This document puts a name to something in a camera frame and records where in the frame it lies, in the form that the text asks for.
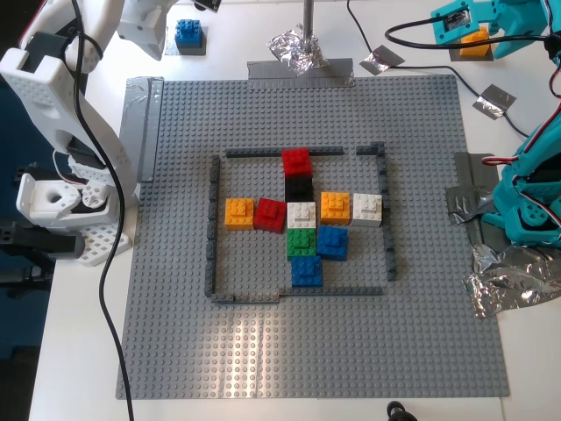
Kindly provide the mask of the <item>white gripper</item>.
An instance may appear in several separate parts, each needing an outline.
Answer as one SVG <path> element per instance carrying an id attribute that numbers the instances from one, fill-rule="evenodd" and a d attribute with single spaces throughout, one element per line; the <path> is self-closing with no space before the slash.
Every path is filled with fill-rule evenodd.
<path id="1" fill-rule="evenodd" d="M 117 34 L 160 61 L 166 37 L 167 14 L 175 0 L 125 0 Z"/>

